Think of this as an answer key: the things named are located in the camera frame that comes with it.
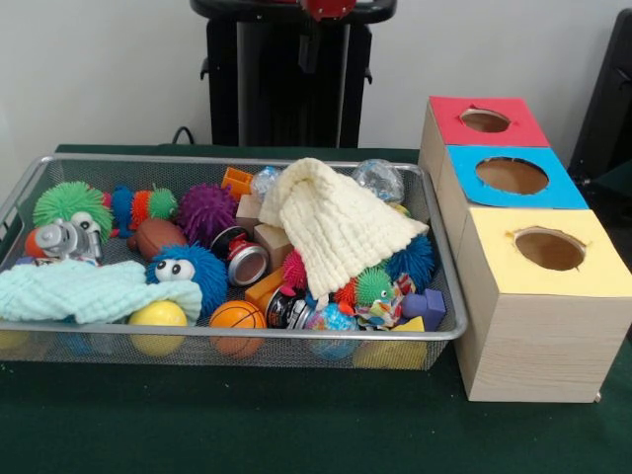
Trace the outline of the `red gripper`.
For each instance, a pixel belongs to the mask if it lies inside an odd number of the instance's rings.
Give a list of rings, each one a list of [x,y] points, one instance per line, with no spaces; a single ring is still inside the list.
[[[344,18],[355,6],[356,0],[303,0],[303,9],[314,19],[304,23],[299,35],[298,65],[304,73],[317,69],[321,30],[316,21]]]

